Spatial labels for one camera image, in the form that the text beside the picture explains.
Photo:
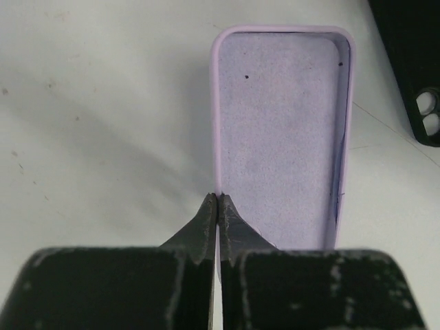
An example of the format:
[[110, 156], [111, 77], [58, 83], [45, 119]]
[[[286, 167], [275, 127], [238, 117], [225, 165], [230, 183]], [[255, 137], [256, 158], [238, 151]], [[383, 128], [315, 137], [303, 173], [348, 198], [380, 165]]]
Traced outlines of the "black phone case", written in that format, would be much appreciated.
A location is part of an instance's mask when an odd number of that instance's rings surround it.
[[439, 115], [439, 2], [369, 1], [415, 139], [439, 147], [439, 132], [427, 133], [417, 97], [433, 95]]

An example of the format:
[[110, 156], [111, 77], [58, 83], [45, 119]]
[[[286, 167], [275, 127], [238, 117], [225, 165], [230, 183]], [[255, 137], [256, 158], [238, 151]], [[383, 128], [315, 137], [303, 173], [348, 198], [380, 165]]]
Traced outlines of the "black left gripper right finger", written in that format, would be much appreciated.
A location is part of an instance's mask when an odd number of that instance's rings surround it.
[[377, 250], [280, 250], [218, 198], [225, 329], [425, 329], [404, 273]]

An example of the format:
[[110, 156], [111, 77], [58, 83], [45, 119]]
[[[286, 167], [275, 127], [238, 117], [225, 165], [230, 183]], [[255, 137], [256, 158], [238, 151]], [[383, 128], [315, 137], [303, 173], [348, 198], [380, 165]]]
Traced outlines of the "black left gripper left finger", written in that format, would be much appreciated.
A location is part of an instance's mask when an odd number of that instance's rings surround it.
[[217, 198], [157, 247], [49, 247], [9, 294], [11, 329], [211, 329]]

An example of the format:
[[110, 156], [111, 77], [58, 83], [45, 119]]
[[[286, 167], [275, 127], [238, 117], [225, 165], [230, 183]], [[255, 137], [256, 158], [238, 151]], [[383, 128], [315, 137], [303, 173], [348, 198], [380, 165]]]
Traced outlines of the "lilac silicone phone case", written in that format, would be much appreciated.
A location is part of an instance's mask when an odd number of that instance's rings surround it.
[[214, 190], [279, 249], [336, 243], [354, 62], [337, 27], [240, 25], [212, 45]]

